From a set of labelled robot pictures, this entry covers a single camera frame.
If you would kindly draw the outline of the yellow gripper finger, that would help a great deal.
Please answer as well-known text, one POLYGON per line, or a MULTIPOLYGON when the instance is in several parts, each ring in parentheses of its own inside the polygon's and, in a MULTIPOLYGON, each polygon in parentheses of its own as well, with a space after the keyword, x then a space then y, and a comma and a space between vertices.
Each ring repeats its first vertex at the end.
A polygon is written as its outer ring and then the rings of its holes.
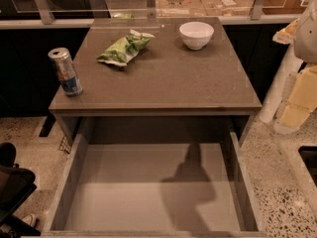
POLYGON ((317 65, 308 64, 286 81, 273 130, 278 134, 297 131, 317 108, 317 65))

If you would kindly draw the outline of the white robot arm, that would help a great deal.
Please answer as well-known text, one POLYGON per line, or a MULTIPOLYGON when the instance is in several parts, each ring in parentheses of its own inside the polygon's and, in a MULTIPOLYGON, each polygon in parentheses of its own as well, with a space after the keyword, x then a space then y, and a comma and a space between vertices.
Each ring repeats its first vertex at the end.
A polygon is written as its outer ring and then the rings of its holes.
POLYGON ((293 43, 294 55, 306 63, 285 82, 273 129, 279 134, 298 130, 317 108, 317 0, 310 0, 301 17, 273 39, 293 43))

